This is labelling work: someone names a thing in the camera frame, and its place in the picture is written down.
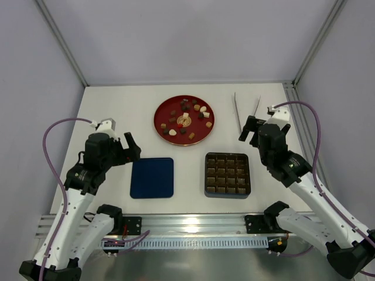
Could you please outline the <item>metal tweezers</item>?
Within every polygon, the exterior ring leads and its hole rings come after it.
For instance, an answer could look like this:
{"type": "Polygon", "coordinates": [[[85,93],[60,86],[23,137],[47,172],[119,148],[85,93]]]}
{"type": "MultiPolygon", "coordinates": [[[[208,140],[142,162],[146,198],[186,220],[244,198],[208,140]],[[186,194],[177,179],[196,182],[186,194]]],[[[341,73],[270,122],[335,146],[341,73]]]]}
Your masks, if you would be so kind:
{"type": "MultiPolygon", "coordinates": [[[[237,121],[237,126],[238,126],[238,132],[239,132],[239,134],[241,134],[241,132],[242,132],[242,126],[241,126],[240,111],[239,111],[239,108],[238,108],[237,93],[236,92],[234,92],[233,101],[234,101],[234,109],[235,109],[235,114],[236,114],[236,121],[237,121]]],[[[254,108],[254,111],[253,111],[253,114],[252,114],[254,116],[257,113],[260,101],[261,101],[261,96],[259,95],[259,97],[256,99],[255,108],[254,108]]]]}

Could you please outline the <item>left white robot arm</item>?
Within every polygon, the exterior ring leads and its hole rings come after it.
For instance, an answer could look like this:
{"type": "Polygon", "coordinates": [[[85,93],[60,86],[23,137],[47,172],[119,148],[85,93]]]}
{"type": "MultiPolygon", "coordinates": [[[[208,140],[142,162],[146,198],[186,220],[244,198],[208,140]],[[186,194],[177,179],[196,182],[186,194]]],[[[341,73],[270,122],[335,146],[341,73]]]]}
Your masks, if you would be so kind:
{"type": "Polygon", "coordinates": [[[106,173],[115,166],[139,160],[141,149],[131,133],[124,134],[128,148],[109,134],[89,135],[78,162],[67,172],[62,187],[63,200],[39,252],[22,262],[19,273],[26,280],[79,280],[93,250],[108,234],[122,226],[122,209],[101,205],[86,230],[78,230],[106,173]]]}

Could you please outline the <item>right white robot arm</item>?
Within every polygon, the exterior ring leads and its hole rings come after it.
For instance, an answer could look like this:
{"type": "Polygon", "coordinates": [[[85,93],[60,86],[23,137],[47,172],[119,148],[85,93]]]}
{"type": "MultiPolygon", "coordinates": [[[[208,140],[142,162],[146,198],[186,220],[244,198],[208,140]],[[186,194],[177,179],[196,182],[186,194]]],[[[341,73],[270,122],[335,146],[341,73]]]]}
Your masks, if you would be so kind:
{"type": "Polygon", "coordinates": [[[312,166],[288,149],[290,127],[288,119],[272,116],[262,120],[250,115],[239,140],[245,141],[253,133],[250,145],[258,149],[261,163],[274,179],[302,199],[321,223],[299,215],[281,201],[269,206],[264,215],[318,249],[338,274],[352,279],[374,260],[374,230],[355,219],[314,175],[312,166]]]}

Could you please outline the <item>blue tin chocolate box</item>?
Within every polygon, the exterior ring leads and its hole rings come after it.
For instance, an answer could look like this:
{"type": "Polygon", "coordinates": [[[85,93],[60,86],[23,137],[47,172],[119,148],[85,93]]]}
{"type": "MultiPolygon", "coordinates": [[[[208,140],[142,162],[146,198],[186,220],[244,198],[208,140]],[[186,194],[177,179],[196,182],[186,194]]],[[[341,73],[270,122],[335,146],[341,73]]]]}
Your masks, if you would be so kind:
{"type": "Polygon", "coordinates": [[[247,155],[210,152],[204,163],[204,193],[207,197],[245,199],[251,194],[247,155]]]}

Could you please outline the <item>dark chocolate top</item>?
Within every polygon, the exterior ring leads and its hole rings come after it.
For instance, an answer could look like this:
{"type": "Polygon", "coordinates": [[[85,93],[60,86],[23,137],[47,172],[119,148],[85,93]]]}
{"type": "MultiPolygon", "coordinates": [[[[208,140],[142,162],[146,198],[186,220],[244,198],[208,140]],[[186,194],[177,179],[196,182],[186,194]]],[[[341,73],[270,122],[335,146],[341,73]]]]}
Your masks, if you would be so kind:
{"type": "Polygon", "coordinates": [[[184,106],[184,105],[186,105],[187,102],[188,102],[187,99],[183,99],[183,100],[181,100],[180,105],[184,106]]]}

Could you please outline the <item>blue tin lid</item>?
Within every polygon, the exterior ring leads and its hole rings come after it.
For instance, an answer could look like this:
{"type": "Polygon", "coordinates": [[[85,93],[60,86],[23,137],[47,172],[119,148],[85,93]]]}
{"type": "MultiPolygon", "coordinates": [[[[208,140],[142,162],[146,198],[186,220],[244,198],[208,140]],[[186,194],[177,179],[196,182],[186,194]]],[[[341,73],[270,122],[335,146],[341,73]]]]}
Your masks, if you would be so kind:
{"type": "Polygon", "coordinates": [[[133,199],[171,198],[173,194],[172,158],[142,158],[133,163],[130,185],[130,196],[133,199]]]}

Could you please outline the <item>red round plate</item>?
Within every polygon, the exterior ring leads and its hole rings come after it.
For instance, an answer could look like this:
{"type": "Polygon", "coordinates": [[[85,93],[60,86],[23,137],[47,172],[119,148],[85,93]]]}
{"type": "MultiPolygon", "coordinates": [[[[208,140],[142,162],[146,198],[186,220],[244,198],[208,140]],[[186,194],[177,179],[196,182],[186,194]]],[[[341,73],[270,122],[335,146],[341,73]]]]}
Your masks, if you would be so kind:
{"type": "Polygon", "coordinates": [[[161,102],[154,113],[153,123],[157,134],[163,140],[177,146],[191,146],[202,142],[210,135],[214,128],[215,115],[212,107],[203,99],[191,95],[178,95],[170,97],[161,102]],[[180,102],[183,99],[187,99],[188,102],[186,103],[186,105],[181,106],[180,102]],[[200,109],[197,111],[194,109],[194,105],[196,104],[200,105],[200,108],[205,106],[205,112],[209,112],[210,116],[208,118],[204,117],[202,119],[199,119],[198,115],[201,112],[200,109]],[[173,110],[176,111],[176,115],[171,115],[171,111],[173,110]],[[184,112],[187,112],[189,114],[187,118],[183,117],[184,112]],[[173,117],[176,118],[176,121],[169,122],[169,119],[173,117]],[[212,123],[212,126],[210,128],[206,126],[207,122],[212,123]],[[166,129],[168,130],[174,129],[176,131],[176,135],[164,135],[164,129],[161,128],[161,124],[165,124],[166,129]],[[177,124],[183,125],[183,128],[186,129],[185,134],[180,133],[180,129],[177,127],[177,124]],[[189,139],[189,135],[191,133],[195,134],[195,137],[193,139],[189,139]]]}

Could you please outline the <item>right aluminium frame rail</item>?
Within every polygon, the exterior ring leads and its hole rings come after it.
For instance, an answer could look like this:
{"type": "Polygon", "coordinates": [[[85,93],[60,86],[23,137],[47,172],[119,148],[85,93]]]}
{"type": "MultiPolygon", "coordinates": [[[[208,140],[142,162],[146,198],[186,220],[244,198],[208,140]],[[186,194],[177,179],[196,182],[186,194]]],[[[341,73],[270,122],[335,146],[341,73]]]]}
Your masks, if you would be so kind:
{"type": "MultiPolygon", "coordinates": [[[[282,85],[287,101],[300,101],[298,90],[292,81],[283,82],[282,85]]],[[[317,126],[314,114],[306,105],[292,104],[289,105],[289,108],[304,158],[313,166],[317,141],[317,126]]],[[[316,163],[317,176],[330,189],[329,179],[325,172],[325,166],[319,158],[316,163]]]]}

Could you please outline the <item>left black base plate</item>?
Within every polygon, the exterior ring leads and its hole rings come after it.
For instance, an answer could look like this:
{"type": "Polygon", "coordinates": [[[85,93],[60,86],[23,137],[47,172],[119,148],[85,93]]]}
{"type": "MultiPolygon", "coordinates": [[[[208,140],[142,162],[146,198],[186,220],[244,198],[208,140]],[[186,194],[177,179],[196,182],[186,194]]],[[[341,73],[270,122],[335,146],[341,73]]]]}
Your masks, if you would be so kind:
{"type": "Polygon", "coordinates": [[[141,235],[142,233],[142,217],[123,216],[120,228],[122,236],[141,235]]]}

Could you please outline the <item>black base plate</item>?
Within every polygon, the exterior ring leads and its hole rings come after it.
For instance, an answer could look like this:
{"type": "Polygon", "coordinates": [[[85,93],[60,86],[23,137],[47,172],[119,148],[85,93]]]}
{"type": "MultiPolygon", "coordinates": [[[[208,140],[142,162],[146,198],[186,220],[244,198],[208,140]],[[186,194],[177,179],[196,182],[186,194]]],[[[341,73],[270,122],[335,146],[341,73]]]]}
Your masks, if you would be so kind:
{"type": "Polygon", "coordinates": [[[244,222],[248,234],[266,234],[268,231],[263,215],[246,215],[244,222]]]}
{"type": "Polygon", "coordinates": [[[142,233],[142,217],[123,216],[120,228],[122,236],[141,235],[142,233]]]}

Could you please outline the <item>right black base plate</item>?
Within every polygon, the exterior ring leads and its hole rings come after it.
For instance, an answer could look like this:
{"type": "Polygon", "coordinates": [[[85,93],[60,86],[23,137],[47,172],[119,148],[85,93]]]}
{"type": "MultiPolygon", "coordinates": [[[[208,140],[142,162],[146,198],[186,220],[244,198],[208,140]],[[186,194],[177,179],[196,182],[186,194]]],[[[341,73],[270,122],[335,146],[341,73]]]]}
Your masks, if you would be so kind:
{"type": "Polygon", "coordinates": [[[246,215],[244,222],[248,234],[266,234],[268,231],[263,215],[246,215]]]}

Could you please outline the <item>aluminium front rail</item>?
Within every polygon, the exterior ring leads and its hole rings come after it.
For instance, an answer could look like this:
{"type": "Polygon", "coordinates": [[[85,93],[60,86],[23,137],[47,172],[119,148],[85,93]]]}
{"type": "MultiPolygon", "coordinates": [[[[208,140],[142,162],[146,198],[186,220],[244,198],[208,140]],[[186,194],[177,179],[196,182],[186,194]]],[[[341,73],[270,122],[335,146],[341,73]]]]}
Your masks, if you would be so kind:
{"type": "Polygon", "coordinates": [[[152,237],[231,237],[283,236],[284,233],[260,232],[245,221],[247,213],[222,214],[125,214],[138,217],[137,235],[149,231],[152,237]]]}

